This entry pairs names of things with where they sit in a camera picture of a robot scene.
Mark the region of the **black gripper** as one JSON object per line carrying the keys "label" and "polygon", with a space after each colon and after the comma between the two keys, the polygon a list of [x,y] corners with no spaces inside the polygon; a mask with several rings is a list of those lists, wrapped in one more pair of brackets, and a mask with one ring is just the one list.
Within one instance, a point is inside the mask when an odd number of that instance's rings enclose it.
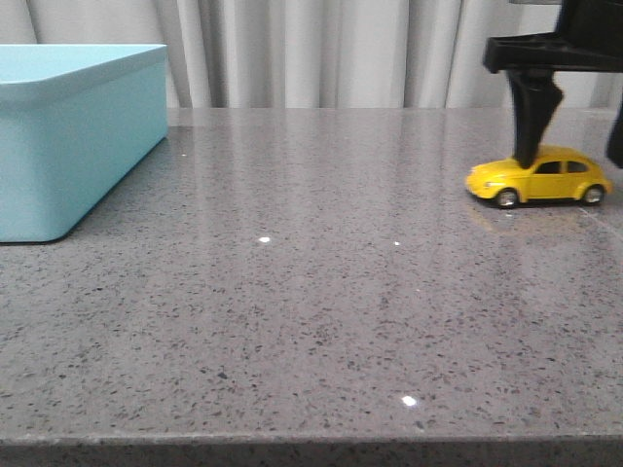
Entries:
{"label": "black gripper", "polygon": [[[483,64],[492,73],[507,70],[515,118],[513,158],[520,167],[530,167],[564,97],[554,82],[553,71],[622,71],[622,3],[564,1],[554,31],[492,37],[487,41]],[[619,103],[605,156],[620,169],[622,119],[623,107]]]}

